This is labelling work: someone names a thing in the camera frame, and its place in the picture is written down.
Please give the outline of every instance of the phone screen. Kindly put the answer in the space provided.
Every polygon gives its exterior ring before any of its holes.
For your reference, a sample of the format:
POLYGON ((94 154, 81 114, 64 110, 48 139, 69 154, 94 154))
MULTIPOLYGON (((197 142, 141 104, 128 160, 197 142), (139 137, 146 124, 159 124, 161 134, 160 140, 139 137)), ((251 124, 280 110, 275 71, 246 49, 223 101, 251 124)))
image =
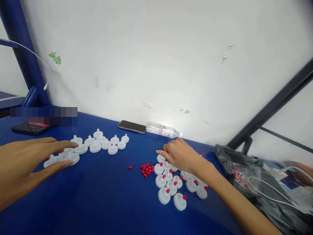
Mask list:
POLYGON ((118 124, 118 126, 125 128, 125 129, 134 130, 134 131, 143 132, 143 133, 145 133, 145 131, 146 131, 146 126, 140 125, 137 123, 133 123, 133 122, 129 122, 129 121, 125 121, 125 120, 122 120, 118 124))

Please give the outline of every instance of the blue table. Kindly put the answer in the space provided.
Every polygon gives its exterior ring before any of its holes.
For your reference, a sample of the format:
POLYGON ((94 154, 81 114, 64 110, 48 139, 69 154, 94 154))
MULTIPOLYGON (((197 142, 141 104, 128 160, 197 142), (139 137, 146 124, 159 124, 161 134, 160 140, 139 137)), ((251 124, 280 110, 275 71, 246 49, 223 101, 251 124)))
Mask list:
MULTIPOLYGON (((209 188, 199 199, 186 184, 178 192, 186 194, 187 208, 178 211, 173 198, 167 205, 158 200, 155 174, 146 179, 140 165, 157 163, 156 150, 171 139, 145 135, 117 127, 118 122, 79 113, 78 127, 54 127, 39 136, 13 133, 20 121, 0 119, 0 145, 31 138, 52 136, 70 140, 74 134, 86 139, 99 128, 108 139, 127 134, 124 150, 110 156, 107 150, 81 155, 73 167, 62 170, 34 191, 0 213, 1 234, 242 234, 224 203, 209 188)), ((214 147, 186 140, 223 174, 214 147)), ((40 164, 35 171, 41 170, 40 164)))

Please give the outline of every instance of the blue metal frame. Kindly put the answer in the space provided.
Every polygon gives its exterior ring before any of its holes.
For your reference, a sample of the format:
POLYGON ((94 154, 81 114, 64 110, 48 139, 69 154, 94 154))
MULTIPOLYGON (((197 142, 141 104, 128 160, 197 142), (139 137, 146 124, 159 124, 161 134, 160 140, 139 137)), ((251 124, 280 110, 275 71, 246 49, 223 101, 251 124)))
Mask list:
MULTIPOLYGON (((0 16, 9 39, 35 52, 20 0, 1 0, 0 16)), ((36 103, 39 106, 50 105, 47 91, 43 90, 45 83, 36 56, 23 47, 7 40, 0 40, 0 45, 13 48, 28 89, 31 89, 33 86, 36 89, 38 96, 33 94, 33 89, 32 93, 27 95, 31 97, 32 101, 28 100, 26 103, 36 103)))

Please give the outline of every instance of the pile of red plastic pieces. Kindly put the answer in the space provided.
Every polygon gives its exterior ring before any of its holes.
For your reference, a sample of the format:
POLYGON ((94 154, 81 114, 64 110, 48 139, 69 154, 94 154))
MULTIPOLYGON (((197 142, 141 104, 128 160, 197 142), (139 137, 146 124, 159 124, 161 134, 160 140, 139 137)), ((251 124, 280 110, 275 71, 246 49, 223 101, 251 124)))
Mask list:
POLYGON ((147 178, 151 172, 154 172, 154 166, 150 166, 150 163, 141 165, 140 168, 142 169, 141 173, 145 178, 147 178))

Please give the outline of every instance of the black phone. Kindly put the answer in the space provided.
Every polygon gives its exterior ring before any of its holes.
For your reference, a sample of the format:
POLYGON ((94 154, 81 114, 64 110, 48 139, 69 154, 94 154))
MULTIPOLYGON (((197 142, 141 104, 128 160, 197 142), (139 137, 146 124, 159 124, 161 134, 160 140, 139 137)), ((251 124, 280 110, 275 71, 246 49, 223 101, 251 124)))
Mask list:
POLYGON ((24 132, 28 134, 37 135, 53 128, 54 126, 56 125, 41 122, 24 122, 15 127, 12 127, 11 130, 15 132, 24 132))
POLYGON ((140 125, 137 123, 133 123, 133 122, 129 122, 129 121, 125 121, 125 120, 122 120, 118 124, 118 127, 125 129, 125 130, 134 131, 134 132, 137 132, 140 134, 144 134, 146 132, 146 126, 140 125))

